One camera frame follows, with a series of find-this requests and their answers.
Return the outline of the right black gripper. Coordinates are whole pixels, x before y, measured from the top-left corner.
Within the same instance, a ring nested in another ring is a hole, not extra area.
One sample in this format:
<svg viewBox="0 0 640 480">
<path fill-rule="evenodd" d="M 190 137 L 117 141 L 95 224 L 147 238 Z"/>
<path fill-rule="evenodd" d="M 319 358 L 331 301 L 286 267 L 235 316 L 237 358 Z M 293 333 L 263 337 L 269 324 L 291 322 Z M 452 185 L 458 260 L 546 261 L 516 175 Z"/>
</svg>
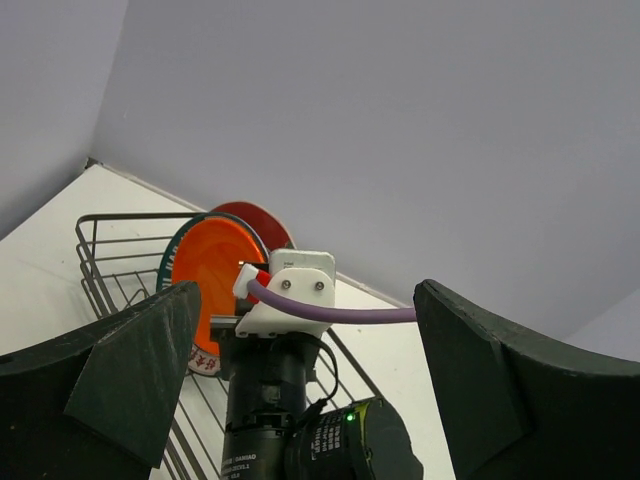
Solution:
<svg viewBox="0 0 640 480">
<path fill-rule="evenodd" d="M 227 430 L 293 430 L 307 409 L 320 340 L 299 332 L 238 336 L 236 323 L 211 327 L 219 345 L 219 376 L 228 383 Z"/>
</svg>

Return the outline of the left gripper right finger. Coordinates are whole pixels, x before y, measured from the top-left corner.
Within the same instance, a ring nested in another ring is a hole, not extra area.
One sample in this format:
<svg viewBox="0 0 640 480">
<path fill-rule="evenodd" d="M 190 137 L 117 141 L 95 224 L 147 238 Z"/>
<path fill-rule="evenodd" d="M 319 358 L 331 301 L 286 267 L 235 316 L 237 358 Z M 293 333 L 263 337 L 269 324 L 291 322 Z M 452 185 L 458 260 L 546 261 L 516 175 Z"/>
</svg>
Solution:
<svg viewBox="0 0 640 480">
<path fill-rule="evenodd" d="M 459 479 L 635 479 L 639 365 L 487 311 L 434 280 L 414 306 Z"/>
</svg>

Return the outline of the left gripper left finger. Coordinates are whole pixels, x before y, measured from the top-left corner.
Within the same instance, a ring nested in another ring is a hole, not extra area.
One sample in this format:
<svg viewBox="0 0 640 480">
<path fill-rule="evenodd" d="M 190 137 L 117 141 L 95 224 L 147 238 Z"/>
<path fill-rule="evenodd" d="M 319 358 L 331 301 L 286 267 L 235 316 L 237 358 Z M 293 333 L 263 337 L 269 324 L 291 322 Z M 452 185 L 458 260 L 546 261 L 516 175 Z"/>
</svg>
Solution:
<svg viewBox="0 0 640 480">
<path fill-rule="evenodd" d="M 147 479 L 160 466 L 199 322 L 180 282 L 1 358 L 4 479 Z"/>
</svg>

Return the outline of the white plate teal rim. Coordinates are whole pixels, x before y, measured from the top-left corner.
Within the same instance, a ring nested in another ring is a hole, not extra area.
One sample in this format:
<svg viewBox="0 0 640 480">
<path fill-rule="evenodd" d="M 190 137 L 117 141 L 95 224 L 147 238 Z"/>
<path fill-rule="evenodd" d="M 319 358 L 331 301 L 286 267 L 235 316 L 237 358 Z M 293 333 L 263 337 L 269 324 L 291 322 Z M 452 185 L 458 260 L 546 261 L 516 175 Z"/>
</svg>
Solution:
<svg viewBox="0 0 640 480">
<path fill-rule="evenodd" d="M 211 337 L 213 316 L 233 316 L 233 286 L 243 263 L 265 263 L 269 251 L 256 231 L 237 216 L 208 212 L 187 221 L 169 241 L 156 289 L 194 281 L 201 293 L 200 320 L 188 369 L 205 377 L 220 371 L 220 349 Z"/>
</svg>

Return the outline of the orange plate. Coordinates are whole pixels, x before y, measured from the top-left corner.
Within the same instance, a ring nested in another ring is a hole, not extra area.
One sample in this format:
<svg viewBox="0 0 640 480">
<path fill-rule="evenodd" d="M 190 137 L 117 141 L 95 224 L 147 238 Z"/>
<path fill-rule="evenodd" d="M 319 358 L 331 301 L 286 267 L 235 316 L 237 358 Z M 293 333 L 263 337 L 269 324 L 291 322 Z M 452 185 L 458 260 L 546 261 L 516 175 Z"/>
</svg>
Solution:
<svg viewBox="0 0 640 480">
<path fill-rule="evenodd" d="M 201 294 L 200 320 L 194 343 L 217 355 L 211 318 L 235 312 L 233 286 L 243 263 L 264 263 L 268 251 L 255 231 L 236 217 L 208 214 L 197 219 L 178 242 L 170 260 L 173 283 L 193 281 Z"/>
</svg>

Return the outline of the red teal flower plate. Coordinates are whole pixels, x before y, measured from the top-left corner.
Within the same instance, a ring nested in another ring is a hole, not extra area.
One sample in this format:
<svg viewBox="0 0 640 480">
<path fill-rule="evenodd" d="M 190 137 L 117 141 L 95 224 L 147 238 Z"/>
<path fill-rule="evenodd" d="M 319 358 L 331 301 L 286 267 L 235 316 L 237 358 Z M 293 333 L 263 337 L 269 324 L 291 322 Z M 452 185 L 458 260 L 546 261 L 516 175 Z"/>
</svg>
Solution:
<svg viewBox="0 0 640 480">
<path fill-rule="evenodd" d="M 231 201 L 218 205 L 212 212 L 234 215 L 248 223 L 268 250 L 295 248 L 292 235 L 285 225 L 263 207 L 247 201 Z"/>
</svg>

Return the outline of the wire dish rack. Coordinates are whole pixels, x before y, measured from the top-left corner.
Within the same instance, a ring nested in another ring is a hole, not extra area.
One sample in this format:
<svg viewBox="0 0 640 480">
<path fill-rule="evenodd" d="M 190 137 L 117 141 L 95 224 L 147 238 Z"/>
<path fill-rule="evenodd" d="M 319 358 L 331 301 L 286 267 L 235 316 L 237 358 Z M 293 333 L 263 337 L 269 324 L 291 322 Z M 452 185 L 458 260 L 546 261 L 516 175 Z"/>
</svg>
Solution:
<svg viewBox="0 0 640 480">
<path fill-rule="evenodd" d="M 306 333 L 266 337 L 221 330 L 227 407 L 201 455 L 198 427 L 171 418 L 180 407 L 187 346 L 200 311 L 194 285 L 171 288 L 114 315 L 117 327 L 91 351 L 66 413 L 175 479 L 391 479 L 420 476 L 404 424 L 374 396 L 331 409 L 306 386 L 326 346 Z"/>
</svg>

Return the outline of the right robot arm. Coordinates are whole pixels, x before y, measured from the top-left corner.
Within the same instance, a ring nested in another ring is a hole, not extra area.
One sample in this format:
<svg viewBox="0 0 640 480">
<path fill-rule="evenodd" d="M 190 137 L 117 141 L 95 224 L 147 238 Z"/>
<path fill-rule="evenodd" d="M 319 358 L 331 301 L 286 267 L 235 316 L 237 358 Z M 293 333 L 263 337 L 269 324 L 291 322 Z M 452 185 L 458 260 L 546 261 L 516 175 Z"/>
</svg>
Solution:
<svg viewBox="0 0 640 480">
<path fill-rule="evenodd" d="M 335 392 L 313 403 L 306 387 L 321 352 L 306 333 L 237 333 L 237 319 L 213 319 L 220 375 L 228 383 L 223 479 L 421 479 L 396 409 L 373 396 L 329 410 Z"/>
</svg>

